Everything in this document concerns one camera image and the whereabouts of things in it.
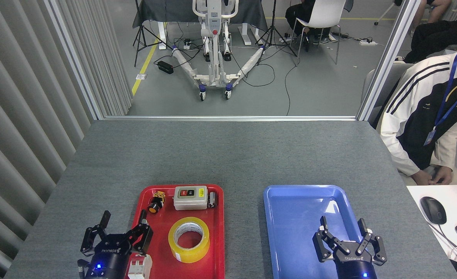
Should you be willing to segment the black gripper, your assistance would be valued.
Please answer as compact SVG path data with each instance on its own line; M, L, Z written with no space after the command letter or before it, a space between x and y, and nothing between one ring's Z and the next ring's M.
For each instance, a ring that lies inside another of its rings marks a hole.
M99 224L85 230L81 253L91 256L87 279L123 279L131 253L146 255L153 236L152 227L147 222L148 210L142 209L138 224L125 234L108 234L106 228L111 212L105 210ZM94 247L95 237L101 241Z
M358 227L362 241L357 249L349 249L345 254L345 245L330 233L326 217L321 216L320 227L313 236L313 244L317 259L324 263L333 257L339 279L377 279L377 274L372 264L381 266L386 263L387 256L383 238L375 235L368 229L363 218L358 219ZM365 252L368 244L372 244L374 255Z

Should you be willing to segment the person's right hand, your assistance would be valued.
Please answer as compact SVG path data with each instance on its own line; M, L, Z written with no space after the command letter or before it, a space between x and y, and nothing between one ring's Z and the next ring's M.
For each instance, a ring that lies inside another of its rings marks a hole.
M410 178L413 179L413 181L416 183L416 185L432 185L433 184L432 176L424 170L419 170L417 173L411 175Z

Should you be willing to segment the person's left hand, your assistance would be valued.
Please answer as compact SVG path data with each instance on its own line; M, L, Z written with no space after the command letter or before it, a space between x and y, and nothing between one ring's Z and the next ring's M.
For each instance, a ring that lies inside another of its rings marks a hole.
M449 185L453 180L453 170L447 166L439 166L434 169L434 176L429 185Z

